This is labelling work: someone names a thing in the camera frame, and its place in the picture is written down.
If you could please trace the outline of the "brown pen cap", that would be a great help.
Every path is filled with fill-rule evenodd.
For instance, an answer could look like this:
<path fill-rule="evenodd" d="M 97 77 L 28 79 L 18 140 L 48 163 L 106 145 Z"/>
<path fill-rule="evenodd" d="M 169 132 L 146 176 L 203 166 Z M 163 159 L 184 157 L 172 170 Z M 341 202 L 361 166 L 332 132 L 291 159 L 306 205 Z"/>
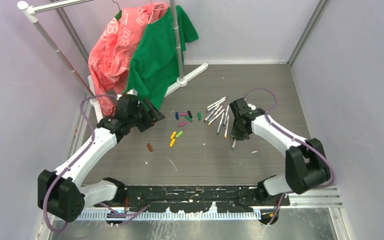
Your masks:
<path fill-rule="evenodd" d="M 147 144 L 147 148 L 148 148 L 148 150 L 149 150 L 150 152 L 152 152 L 152 151 L 153 151 L 153 148 L 152 148 L 152 146 L 151 146 L 151 144 L 150 144 L 150 143 L 148 143 L 148 144 Z"/>

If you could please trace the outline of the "light green pen cap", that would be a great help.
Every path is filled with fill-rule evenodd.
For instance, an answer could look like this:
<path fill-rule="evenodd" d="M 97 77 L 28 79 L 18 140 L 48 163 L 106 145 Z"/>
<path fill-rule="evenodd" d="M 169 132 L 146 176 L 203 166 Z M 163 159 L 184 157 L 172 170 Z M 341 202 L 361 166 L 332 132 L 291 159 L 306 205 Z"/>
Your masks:
<path fill-rule="evenodd" d="M 179 131 L 179 132 L 175 135 L 175 137 L 176 137 L 176 138 L 179 138 L 182 134 L 183 134 L 183 131 Z"/>

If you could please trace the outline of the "dark green pen cap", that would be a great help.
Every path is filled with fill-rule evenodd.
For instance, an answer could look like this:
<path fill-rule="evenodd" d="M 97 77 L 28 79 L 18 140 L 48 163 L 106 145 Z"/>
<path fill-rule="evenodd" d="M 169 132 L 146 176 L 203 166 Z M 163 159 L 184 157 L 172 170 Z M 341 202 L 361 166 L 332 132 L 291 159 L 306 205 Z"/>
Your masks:
<path fill-rule="evenodd" d="M 185 118 L 186 118 L 189 122 L 193 122 L 192 118 L 190 118 L 189 116 L 185 116 Z"/>

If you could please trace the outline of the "black pen cap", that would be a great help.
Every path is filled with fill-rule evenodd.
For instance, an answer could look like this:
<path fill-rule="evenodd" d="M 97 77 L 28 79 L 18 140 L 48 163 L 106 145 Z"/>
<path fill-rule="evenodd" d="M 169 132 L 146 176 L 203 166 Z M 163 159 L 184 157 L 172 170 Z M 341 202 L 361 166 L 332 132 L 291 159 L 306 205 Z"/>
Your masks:
<path fill-rule="evenodd" d="M 192 119 L 192 118 L 193 118 L 193 115 L 192 115 L 191 111 L 188 110 L 187 113 L 188 113 L 188 116 Z"/>

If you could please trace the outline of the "purple cap marker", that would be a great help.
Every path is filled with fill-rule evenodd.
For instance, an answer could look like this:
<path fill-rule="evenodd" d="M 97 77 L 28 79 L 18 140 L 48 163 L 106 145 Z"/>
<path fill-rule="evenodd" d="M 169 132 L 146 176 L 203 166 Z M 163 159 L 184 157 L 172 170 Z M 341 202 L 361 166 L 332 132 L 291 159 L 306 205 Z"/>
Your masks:
<path fill-rule="evenodd" d="M 215 112 L 218 111 L 222 106 L 223 106 L 222 104 L 218 104 L 217 106 L 215 106 L 215 108 L 204 119 L 204 122 L 207 122 L 215 114 Z"/>

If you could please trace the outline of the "small marker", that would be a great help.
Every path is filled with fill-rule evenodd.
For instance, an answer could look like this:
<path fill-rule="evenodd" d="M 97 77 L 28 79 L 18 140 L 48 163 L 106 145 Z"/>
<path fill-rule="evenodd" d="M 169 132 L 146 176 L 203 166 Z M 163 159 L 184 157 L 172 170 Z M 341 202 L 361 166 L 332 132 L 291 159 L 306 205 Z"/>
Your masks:
<path fill-rule="evenodd" d="M 225 101 L 226 98 L 227 98 L 227 97 L 224 96 L 224 97 L 220 98 L 219 100 L 213 102 L 212 104 L 208 105 L 208 106 L 206 107 L 206 111 L 208 112 L 210 109 L 213 109 L 215 106 L 217 106 L 217 105 L 219 105 L 220 103 L 222 103 L 223 101 Z"/>

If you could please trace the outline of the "orange cap marker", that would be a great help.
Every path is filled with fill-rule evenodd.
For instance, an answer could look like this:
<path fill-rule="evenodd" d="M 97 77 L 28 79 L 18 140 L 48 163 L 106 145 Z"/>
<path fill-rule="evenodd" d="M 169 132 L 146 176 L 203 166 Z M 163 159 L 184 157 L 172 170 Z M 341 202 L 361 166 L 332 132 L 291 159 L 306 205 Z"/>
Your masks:
<path fill-rule="evenodd" d="M 227 115 L 226 116 L 226 119 L 225 119 L 225 126 L 224 126 L 224 138 L 227 138 L 227 135 L 228 135 L 228 129 L 229 129 L 229 119 L 230 116 Z"/>
<path fill-rule="evenodd" d="M 224 113 L 225 109 L 222 108 L 209 122 L 208 122 L 208 126 L 210 126 L 220 115 L 222 115 Z"/>

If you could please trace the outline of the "grey clear cap marker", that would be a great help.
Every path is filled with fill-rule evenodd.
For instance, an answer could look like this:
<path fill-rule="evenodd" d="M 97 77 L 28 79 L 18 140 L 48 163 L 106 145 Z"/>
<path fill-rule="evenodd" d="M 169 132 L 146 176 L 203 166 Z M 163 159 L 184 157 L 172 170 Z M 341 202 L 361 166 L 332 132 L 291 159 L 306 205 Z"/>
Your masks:
<path fill-rule="evenodd" d="M 237 143 L 237 140 L 234 139 L 233 142 L 232 142 L 232 146 L 231 146 L 232 150 L 234 150 L 236 148 L 236 143 Z"/>

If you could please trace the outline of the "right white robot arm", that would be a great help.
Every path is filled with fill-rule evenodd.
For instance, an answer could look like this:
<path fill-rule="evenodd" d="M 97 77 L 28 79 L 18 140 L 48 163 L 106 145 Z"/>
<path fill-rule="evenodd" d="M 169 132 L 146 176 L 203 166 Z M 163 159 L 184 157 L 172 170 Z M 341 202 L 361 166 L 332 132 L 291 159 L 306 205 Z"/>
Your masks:
<path fill-rule="evenodd" d="M 279 194 L 302 194 L 333 181 L 334 174 L 320 140 L 294 134 L 267 111 L 247 103 L 244 98 L 231 102 L 229 107 L 234 117 L 233 139 L 248 140 L 254 134 L 275 147 L 285 159 L 284 173 L 257 184 L 257 198 L 261 204 L 271 205 Z"/>

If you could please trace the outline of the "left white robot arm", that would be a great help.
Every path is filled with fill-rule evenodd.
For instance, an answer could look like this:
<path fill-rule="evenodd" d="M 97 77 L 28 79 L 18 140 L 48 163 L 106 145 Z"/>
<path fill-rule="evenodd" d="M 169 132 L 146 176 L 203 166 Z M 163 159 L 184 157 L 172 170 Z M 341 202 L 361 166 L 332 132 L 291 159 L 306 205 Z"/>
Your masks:
<path fill-rule="evenodd" d="M 83 182 L 93 167 L 132 128 L 141 133 L 165 119 L 149 99 L 132 94 L 121 95 L 113 113 L 92 128 L 91 137 L 55 170 L 43 170 L 37 179 L 37 203 L 43 214 L 52 214 L 68 223 L 76 220 L 84 208 L 102 202 L 121 206 L 126 200 L 125 184 L 112 177 L 98 183 Z"/>

